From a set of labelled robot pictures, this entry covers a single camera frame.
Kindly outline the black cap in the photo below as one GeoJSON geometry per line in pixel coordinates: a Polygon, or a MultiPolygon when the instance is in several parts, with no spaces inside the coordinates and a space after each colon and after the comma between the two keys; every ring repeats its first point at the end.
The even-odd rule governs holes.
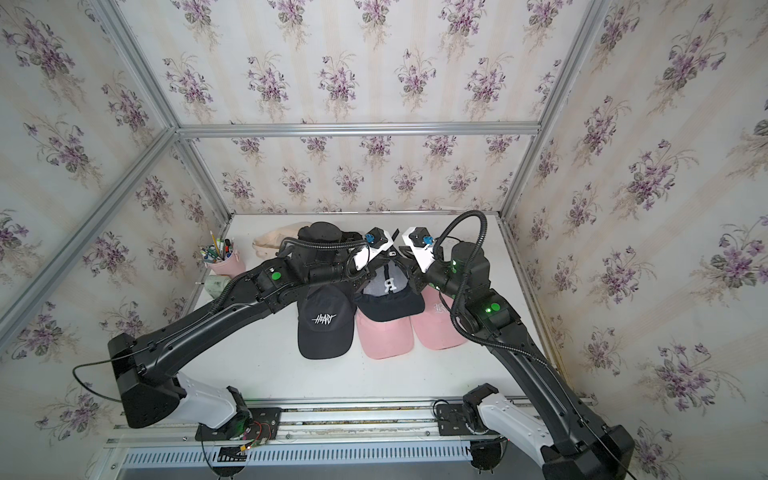
{"type": "Polygon", "coordinates": [[[374,322],[390,322],[421,314],[425,301],[410,285],[404,270],[390,260],[354,297],[358,309],[374,322]]]}

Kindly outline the dark grey baseball cap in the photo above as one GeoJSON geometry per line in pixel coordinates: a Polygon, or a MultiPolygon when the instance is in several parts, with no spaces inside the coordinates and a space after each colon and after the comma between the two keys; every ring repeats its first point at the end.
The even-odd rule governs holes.
{"type": "Polygon", "coordinates": [[[297,308],[298,349],[305,359],[333,359],[349,351],[357,307],[348,284],[311,287],[297,308]]]}

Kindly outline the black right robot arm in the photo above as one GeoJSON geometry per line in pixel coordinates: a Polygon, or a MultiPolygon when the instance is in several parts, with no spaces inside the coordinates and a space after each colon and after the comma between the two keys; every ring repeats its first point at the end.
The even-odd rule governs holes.
{"type": "Polygon", "coordinates": [[[527,413],[485,383],[462,399],[468,429],[497,433],[528,455],[547,479],[625,479],[635,442],[586,405],[533,341],[520,314],[490,283],[480,247],[460,242],[451,260],[428,247],[427,282],[450,297],[451,321],[465,339],[485,347],[513,377],[534,411],[527,413]]]}

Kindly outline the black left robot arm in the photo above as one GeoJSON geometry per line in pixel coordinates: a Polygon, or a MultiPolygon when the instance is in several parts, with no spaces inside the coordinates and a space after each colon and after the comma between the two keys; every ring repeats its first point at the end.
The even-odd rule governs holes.
{"type": "Polygon", "coordinates": [[[174,323],[135,338],[120,334],[108,343],[120,402],[132,429],[163,420],[204,425],[218,436],[243,435],[252,414],[234,387],[217,388],[190,379],[182,368],[245,326],[297,302],[313,287],[369,280],[394,244],[391,233],[343,232],[328,222],[281,240],[274,257],[236,275],[211,302],[174,323]]]}

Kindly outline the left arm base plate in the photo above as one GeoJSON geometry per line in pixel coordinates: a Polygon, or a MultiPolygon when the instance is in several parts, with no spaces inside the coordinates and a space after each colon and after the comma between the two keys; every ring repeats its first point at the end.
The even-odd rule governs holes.
{"type": "Polygon", "coordinates": [[[200,424],[195,433],[196,441],[245,441],[262,442],[277,437],[283,410],[279,407],[250,408],[250,414],[237,414],[220,429],[200,424]]]}

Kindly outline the pink cap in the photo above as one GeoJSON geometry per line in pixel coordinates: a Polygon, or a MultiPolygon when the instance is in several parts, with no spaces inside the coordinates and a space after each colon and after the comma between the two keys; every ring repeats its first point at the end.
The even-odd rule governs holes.
{"type": "Polygon", "coordinates": [[[378,322],[358,310],[355,322],[362,350],[368,358],[393,358],[409,353],[414,347],[414,334],[409,317],[378,322]]]}
{"type": "Polygon", "coordinates": [[[422,291],[422,298],[424,311],[411,316],[411,324],[420,343],[430,350],[445,350],[464,344],[466,339],[451,321],[453,300],[430,286],[422,291]]]}

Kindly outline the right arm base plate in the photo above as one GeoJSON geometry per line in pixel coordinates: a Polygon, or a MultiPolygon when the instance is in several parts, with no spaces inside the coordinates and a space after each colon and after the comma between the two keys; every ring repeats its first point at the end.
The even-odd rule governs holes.
{"type": "Polygon", "coordinates": [[[434,420],[437,423],[438,434],[440,437],[500,437],[498,432],[468,420],[463,405],[460,403],[449,403],[444,399],[438,399],[432,403],[431,410],[434,420]]]}

